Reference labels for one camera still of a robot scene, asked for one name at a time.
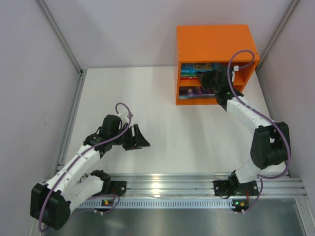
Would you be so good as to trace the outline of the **dark purple galaxy book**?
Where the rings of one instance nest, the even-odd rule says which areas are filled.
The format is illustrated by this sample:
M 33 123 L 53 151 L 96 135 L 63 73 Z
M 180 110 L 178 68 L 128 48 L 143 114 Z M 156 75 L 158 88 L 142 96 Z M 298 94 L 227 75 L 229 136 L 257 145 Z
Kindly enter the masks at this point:
M 210 96 L 214 94 L 212 90 L 203 87 L 180 87 L 179 96 Z

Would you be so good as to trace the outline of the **light blue treehouse book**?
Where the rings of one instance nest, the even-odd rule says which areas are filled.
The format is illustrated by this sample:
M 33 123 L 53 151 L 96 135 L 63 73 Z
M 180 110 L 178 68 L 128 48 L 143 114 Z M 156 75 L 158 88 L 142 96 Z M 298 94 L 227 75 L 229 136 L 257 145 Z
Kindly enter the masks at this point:
M 181 73 L 195 73 L 216 70 L 220 63 L 182 63 Z

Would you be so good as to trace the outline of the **green treehouse book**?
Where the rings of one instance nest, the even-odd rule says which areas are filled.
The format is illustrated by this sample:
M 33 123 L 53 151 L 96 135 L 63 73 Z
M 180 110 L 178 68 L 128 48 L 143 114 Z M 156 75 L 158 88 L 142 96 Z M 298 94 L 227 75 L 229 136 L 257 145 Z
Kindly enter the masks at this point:
M 196 76 L 197 77 L 197 75 L 195 74 L 195 73 L 181 73 L 181 77 L 192 77 L 192 76 Z

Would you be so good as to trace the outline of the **red treehouse book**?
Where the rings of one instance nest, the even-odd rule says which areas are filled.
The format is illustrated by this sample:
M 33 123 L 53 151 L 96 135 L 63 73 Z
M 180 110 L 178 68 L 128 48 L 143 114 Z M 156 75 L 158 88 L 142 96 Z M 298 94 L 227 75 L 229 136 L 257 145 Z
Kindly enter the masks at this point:
M 192 76 L 192 77 L 180 77 L 180 80 L 198 80 L 198 78 L 196 76 Z

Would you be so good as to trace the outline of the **teal ocean cover book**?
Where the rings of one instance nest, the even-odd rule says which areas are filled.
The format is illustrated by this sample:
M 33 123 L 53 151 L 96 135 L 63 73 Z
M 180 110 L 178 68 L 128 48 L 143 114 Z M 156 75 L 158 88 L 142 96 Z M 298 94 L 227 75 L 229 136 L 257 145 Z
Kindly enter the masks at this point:
M 179 100 L 192 100 L 192 99 L 213 99 L 215 96 L 210 94 L 210 96 L 179 96 Z

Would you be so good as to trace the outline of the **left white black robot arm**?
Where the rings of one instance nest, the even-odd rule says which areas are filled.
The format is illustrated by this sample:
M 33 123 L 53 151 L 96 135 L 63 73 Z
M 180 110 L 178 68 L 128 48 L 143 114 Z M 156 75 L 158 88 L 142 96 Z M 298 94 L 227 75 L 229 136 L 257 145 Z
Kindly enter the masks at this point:
M 89 135 L 75 156 L 54 177 L 31 190 L 31 217 L 54 230 L 61 229 L 72 212 L 89 198 L 107 196 L 114 206 L 125 191 L 126 183 L 116 185 L 103 170 L 86 171 L 98 162 L 113 146 L 124 150 L 150 147 L 137 124 L 130 125 L 125 115 L 107 115 L 102 126 Z

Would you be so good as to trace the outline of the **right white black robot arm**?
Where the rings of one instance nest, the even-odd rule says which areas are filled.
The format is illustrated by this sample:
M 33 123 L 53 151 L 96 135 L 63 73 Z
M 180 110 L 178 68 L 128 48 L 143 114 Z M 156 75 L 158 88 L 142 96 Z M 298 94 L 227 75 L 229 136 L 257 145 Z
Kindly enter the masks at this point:
M 237 183 L 251 182 L 266 168 L 289 163 L 288 125 L 266 117 L 234 88 L 234 68 L 220 65 L 215 70 L 197 72 L 196 76 L 203 88 L 214 93 L 216 102 L 253 135 L 249 160 L 231 174 Z

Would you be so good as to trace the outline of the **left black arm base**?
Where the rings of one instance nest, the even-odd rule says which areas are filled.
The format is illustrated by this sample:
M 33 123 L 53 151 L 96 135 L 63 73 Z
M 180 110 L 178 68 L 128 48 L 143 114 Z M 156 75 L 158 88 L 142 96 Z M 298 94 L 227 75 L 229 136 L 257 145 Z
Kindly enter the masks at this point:
M 126 181 L 111 180 L 111 176 L 103 170 L 95 170 L 78 186 L 83 188 L 83 193 L 89 198 L 114 194 L 119 197 L 126 192 Z

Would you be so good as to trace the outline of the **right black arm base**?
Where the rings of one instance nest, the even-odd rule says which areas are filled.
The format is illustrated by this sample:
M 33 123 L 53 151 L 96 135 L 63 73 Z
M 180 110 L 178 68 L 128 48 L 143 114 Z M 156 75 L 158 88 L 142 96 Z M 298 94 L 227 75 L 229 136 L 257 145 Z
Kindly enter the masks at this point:
M 235 171 L 231 173 L 227 180 L 215 180 L 215 196 L 227 199 L 231 196 L 257 196 L 259 194 L 257 182 L 255 180 L 248 183 L 240 183 Z

